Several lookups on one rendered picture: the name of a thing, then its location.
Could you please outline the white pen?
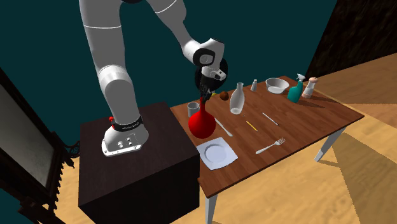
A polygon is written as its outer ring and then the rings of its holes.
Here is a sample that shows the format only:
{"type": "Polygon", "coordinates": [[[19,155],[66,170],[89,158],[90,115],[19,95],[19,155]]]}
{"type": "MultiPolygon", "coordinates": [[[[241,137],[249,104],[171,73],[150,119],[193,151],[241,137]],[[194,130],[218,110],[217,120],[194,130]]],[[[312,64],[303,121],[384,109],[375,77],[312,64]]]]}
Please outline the white pen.
{"type": "Polygon", "coordinates": [[[276,124],[277,126],[279,125],[275,120],[273,120],[271,117],[269,117],[267,114],[264,112],[261,112],[264,116],[266,116],[272,123],[276,124]]]}

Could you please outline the red round vase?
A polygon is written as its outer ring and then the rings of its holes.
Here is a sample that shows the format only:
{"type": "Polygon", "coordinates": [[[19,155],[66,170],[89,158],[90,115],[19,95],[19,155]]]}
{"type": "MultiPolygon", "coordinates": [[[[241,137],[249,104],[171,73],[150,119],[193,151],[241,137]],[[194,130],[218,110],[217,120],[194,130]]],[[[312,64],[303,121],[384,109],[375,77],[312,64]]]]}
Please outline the red round vase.
{"type": "Polygon", "coordinates": [[[205,139],[212,135],[216,128],[215,118],[205,110],[203,97],[200,98],[200,109],[193,114],[188,121],[190,132],[199,139],[205,139]]]}

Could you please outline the dark ornate framed mirror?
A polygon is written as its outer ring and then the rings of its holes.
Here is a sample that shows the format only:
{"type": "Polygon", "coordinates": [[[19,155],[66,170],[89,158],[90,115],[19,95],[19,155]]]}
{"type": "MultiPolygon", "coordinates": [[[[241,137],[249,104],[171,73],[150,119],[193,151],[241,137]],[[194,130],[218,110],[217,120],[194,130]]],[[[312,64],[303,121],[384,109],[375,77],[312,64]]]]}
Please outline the dark ornate framed mirror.
{"type": "Polygon", "coordinates": [[[0,68],[0,188],[20,203],[33,224],[65,224],[56,217],[62,170],[80,144],[66,145],[48,130],[0,68]]]}

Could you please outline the white knife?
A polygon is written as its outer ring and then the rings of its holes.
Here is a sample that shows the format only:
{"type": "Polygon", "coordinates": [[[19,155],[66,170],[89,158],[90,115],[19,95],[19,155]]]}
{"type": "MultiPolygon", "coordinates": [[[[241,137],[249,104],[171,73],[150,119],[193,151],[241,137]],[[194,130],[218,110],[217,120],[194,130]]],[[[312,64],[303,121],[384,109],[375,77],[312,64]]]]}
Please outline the white knife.
{"type": "Polygon", "coordinates": [[[233,134],[229,132],[218,119],[215,118],[215,121],[227,133],[228,136],[233,137],[233,134]]]}

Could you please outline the white fork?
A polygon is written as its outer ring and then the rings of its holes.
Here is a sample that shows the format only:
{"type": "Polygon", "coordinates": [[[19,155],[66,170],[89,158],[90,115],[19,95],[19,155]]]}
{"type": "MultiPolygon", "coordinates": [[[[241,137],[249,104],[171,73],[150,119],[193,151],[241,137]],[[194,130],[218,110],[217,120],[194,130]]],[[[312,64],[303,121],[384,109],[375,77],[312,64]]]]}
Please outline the white fork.
{"type": "Polygon", "coordinates": [[[273,144],[271,144],[271,145],[269,145],[269,146],[266,146],[266,147],[264,147],[264,148],[262,148],[262,149],[256,151],[256,154],[260,154],[260,153],[264,152],[265,150],[267,150],[267,149],[269,149],[269,148],[271,148],[271,147],[273,147],[273,146],[279,146],[279,145],[281,145],[282,143],[284,143],[285,141],[286,141],[285,138],[281,138],[281,139],[275,141],[273,144]]]}

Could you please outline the clear glass carafe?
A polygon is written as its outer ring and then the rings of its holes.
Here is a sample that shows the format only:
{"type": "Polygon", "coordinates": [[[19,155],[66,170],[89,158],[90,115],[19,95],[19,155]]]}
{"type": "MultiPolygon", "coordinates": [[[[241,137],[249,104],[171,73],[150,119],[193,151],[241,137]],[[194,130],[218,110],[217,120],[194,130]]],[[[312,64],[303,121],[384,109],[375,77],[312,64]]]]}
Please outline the clear glass carafe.
{"type": "Polygon", "coordinates": [[[234,115],[241,113],[244,107],[245,95],[243,91],[243,83],[238,82],[236,89],[230,98],[230,112],[234,115]]]}

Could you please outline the white grinder with tan top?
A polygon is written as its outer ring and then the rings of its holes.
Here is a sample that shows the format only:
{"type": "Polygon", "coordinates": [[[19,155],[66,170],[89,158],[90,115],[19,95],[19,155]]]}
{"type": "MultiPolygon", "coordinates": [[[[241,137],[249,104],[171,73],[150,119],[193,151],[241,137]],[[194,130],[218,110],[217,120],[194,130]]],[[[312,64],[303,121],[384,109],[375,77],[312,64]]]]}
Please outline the white grinder with tan top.
{"type": "Polygon", "coordinates": [[[305,90],[302,93],[302,97],[304,97],[306,99],[310,99],[317,82],[318,82],[318,79],[316,77],[309,78],[309,82],[308,82],[307,86],[305,87],[305,90]]]}

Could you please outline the dark wooden robot stand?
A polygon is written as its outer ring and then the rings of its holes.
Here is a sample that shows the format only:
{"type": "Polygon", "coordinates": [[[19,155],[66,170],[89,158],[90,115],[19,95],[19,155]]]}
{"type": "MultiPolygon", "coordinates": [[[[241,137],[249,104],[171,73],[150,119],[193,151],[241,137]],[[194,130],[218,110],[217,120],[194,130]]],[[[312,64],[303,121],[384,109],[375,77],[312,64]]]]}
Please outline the dark wooden robot stand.
{"type": "Polygon", "coordinates": [[[164,102],[141,107],[148,140],[106,157],[108,118],[80,127],[78,206],[95,224],[169,224],[199,207],[200,155],[164,102]]]}

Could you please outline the brown wooden table white legs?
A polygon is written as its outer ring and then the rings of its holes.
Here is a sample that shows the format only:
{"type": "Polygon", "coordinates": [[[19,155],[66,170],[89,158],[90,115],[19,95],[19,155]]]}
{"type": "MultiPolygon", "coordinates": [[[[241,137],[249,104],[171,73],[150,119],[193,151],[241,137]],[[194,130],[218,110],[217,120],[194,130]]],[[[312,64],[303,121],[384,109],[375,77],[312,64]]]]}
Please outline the brown wooden table white legs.
{"type": "Polygon", "coordinates": [[[205,108],[217,118],[233,137],[217,125],[213,139],[222,137],[238,156],[230,165],[209,170],[200,164],[198,182],[205,195],[205,224],[211,224],[218,194],[256,173],[274,165],[294,153],[324,139],[317,153],[319,161],[344,129],[364,116],[329,97],[315,92],[310,99],[293,103],[287,94],[271,94],[265,82],[252,92],[243,88],[245,103],[241,114],[230,112],[229,103],[218,95],[207,101],[205,108]],[[264,112],[279,125],[272,123],[264,112]],[[247,123],[251,123],[258,132],[247,123]],[[256,151],[285,138],[279,146],[273,146],[260,154],[256,151]]]}

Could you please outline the grey cup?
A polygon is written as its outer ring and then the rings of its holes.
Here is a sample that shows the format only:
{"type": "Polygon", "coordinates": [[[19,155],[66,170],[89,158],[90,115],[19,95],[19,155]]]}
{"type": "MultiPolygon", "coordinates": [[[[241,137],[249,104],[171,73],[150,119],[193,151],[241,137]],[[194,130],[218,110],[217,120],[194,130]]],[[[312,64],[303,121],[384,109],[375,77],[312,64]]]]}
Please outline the grey cup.
{"type": "Polygon", "coordinates": [[[189,102],[187,104],[187,108],[188,108],[188,117],[190,118],[200,110],[200,104],[197,102],[189,102]]]}

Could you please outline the teal spray bottle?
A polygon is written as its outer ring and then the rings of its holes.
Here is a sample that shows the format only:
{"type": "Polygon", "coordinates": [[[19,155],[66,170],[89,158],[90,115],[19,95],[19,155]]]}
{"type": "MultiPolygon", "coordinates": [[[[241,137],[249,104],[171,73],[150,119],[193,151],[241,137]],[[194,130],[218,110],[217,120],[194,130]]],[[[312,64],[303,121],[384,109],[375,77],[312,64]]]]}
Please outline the teal spray bottle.
{"type": "Polygon", "coordinates": [[[302,74],[297,74],[297,80],[298,83],[296,84],[295,87],[291,87],[288,92],[287,99],[291,102],[297,103],[299,101],[299,98],[301,97],[302,94],[302,89],[303,89],[303,80],[305,79],[305,76],[302,74]]]}

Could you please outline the white bowl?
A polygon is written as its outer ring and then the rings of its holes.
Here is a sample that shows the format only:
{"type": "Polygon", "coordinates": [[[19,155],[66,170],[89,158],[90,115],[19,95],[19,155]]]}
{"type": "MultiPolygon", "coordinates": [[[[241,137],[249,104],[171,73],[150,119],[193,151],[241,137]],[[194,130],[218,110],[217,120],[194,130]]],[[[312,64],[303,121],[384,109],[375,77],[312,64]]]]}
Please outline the white bowl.
{"type": "Polygon", "coordinates": [[[289,83],[280,78],[268,78],[265,83],[267,90],[273,94],[281,94],[289,87],[289,83]]]}

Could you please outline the white square plate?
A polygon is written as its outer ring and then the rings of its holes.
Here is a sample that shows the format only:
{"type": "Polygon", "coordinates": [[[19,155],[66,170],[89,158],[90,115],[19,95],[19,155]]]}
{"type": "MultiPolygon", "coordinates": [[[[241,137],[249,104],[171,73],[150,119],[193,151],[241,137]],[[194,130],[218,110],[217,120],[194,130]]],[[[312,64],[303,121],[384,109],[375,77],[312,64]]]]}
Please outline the white square plate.
{"type": "Polygon", "coordinates": [[[226,167],[238,159],[236,153],[222,137],[198,145],[197,151],[209,170],[226,167]]]}

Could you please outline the black round object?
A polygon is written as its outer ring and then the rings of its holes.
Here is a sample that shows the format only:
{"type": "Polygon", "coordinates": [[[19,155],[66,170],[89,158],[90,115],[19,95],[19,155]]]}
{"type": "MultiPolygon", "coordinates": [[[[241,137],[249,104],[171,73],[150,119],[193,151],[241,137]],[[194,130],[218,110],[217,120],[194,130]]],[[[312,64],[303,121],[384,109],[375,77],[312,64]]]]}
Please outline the black round object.
{"type": "MultiPolygon", "coordinates": [[[[225,73],[226,75],[228,74],[228,64],[227,64],[225,59],[221,60],[219,68],[221,69],[221,71],[223,73],[225,73]]],[[[202,67],[197,67],[196,70],[195,70],[195,86],[198,89],[200,89],[201,77],[202,77],[202,67]]],[[[212,84],[211,84],[210,91],[215,91],[215,90],[219,89],[219,87],[221,87],[224,84],[224,82],[226,82],[226,79],[227,78],[225,78],[222,81],[213,80],[212,84]]]]}

